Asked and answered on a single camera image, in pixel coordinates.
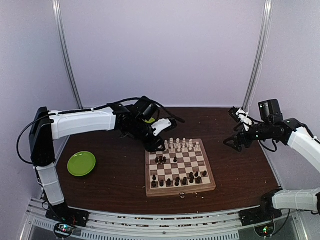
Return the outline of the left aluminium corner post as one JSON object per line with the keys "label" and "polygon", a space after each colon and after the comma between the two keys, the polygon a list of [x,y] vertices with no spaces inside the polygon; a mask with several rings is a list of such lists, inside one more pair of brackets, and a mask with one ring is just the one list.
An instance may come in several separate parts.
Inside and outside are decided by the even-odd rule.
{"label": "left aluminium corner post", "polygon": [[60,47],[62,51],[62,58],[65,66],[65,70],[67,73],[68,81],[70,83],[72,94],[75,98],[76,105],[79,109],[83,109],[83,104],[80,98],[80,93],[76,84],[76,80],[74,77],[74,72],[71,64],[71,59],[68,51],[68,45],[64,30],[63,17],[61,12],[61,3],[59,0],[52,0],[53,14],[55,17],[55,22],[58,31],[58,37],[60,41]]}

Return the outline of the aluminium corner post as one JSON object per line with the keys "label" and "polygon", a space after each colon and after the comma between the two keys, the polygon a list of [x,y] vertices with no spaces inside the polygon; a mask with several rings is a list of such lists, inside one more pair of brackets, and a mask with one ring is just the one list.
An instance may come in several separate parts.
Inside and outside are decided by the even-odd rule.
{"label": "aluminium corner post", "polygon": [[257,45],[253,67],[252,67],[252,71],[249,79],[249,84],[248,84],[247,91],[246,91],[245,98],[242,105],[242,109],[246,113],[250,111],[250,107],[252,105],[253,98],[255,96],[258,82],[260,79],[260,72],[262,69],[263,57],[268,44],[273,5],[274,5],[273,0],[264,1],[264,10],[262,15],[258,45]]}
{"label": "aluminium corner post", "polygon": [[72,94],[75,98],[76,105],[79,109],[83,109],[83,104],[80,98],[80,93],[76,84],[76,80],[74,77],[74,72],[71,64],[71,59],[68,51],[68,45],[64,30],[63,17],[61,12],[61,3],[59,0],[52,0],[53,14],[55,17],[55,22],[58,31],[58,37],[60,41],[60,47],[62,51],[62,58],[65,66],[65,70],[67,73],[68,81],[70,83]]}

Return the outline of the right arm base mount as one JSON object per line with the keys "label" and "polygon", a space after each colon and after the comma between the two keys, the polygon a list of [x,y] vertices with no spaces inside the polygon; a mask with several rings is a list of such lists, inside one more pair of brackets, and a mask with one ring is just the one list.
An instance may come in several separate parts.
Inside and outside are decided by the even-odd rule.
{"label": "right arm base mount", "polygon": [[272,237],[276,233],[275,219],[281,216],[281,210],[264,211],[259,207],[239,212],[242,226],[252,226],[254,232],[264,239]]}

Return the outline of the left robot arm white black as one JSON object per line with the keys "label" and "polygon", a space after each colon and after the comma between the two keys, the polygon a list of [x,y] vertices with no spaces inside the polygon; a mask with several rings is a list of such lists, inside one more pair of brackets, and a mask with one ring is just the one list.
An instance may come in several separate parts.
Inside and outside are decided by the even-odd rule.
{"label": "left robot arm white black", "polygon": [[57,139],[96,131],[121,131],[142,142],[148,152],[164,149],[161,132],[174,125],[171,118],[162,118],[154,123],[152,118],[158,106],[143,96],[135,104],[120,102],[105,106],[70,111],[38,109],[29,134],[30,159],[40,178],[52,213],[61,222],[72,218],[72,211],[65,206],[65,197],[55,166],[53,142]]}

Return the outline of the wooden chess board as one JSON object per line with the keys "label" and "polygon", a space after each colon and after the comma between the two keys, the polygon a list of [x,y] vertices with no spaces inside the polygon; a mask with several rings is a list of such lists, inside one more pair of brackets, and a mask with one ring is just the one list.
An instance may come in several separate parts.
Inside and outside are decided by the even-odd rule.
{"label": "wooden chess board", "polygon": [[164,141],[165,151],[145,153],[147,197],[214,191],[216,182],[201,139]]}

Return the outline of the green plate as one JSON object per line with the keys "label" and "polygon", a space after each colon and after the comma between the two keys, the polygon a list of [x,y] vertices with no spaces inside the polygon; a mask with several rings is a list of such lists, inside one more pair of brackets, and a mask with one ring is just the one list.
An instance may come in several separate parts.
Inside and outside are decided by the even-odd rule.
{"label": "green plate", "polygon": [[80,151],[68,160],[67,170],[74,177],[83,177],[91,173],[95,166],[95,155],[89,151]]}

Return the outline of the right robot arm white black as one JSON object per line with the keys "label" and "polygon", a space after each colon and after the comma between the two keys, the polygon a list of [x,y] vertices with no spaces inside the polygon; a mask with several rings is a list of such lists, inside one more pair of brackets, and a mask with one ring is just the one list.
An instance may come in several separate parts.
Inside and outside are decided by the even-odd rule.
{"label": "right robot arm white black", "polygon": [[[295,118],[284,119],[277,99],[258,103],[261,120],[255,120],[242,108],[232,107],[228,113],[238,123],[235,134],[224,144],[237,152],[248,149],[254,141],[263,144],[281,142],[303,156],[316,170],[320,169],[320,141],[309,127]],[[276,210],[293,209],[320,212],[320,190],[275,190],[261,199],[256,210],[259,220],[268,220]]]}

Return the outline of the aluminium front rail frame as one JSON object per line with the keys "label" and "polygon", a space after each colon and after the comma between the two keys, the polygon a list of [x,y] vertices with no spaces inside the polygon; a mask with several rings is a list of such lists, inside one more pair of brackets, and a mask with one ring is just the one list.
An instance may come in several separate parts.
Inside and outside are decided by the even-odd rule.
{"label": "aluminium front rail frame", "polygon": [[239,209],[177,215],[124,214],[90,210],[85,227],[70,240],[263,240],[258,231],[271,227],[269,240],[307,240],[301,214],[284,210],[271,221],[243,225]]}

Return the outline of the right aluminium corner post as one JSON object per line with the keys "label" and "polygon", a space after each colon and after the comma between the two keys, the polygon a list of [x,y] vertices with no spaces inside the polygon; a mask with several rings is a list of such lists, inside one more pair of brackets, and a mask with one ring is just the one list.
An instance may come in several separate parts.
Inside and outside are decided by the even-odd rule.
{"label": "right aluminium corner post", "polygon": [[258,45],[257,45],[253,67],[252,67],[252,71],[249,79],[249,84],[248,84],[247,91],[246,91],[245,98],[242,105],[242,109],[246,113],[250,111],[250,107],[252,105],[253,98],[255,96],[258,82],[260,79],[260,72],[262,69],[263,57],[268,44],[273,5],[274,5],[273,0],[264,1],[264,10],[262,15]]}

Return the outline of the green bowl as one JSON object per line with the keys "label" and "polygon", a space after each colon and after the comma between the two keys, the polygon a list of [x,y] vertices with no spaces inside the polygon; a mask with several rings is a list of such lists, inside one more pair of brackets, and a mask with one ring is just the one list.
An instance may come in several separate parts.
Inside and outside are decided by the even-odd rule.
{"label": "green bowl", "polygon": [[144,122],[147,123],[147,124],[152,124],[152,123],[154,123],[155,121],[156,121],[156,119],[153,118],[153,117],[151,117],[149,120],[144,120]]}

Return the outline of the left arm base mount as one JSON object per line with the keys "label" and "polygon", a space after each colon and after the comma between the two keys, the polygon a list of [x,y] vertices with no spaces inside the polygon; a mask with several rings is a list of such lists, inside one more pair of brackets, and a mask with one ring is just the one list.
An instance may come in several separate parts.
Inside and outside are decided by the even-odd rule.
{"label": "left arm base mount", "polygon": [[87,226],[90,213],[85,210],[70,209],[70,217],[58,217],[53,210],[47,210],[45,217],[56,221],[54,224],[53,233],[59,239],[66,239],[81,234],[81,228]]}

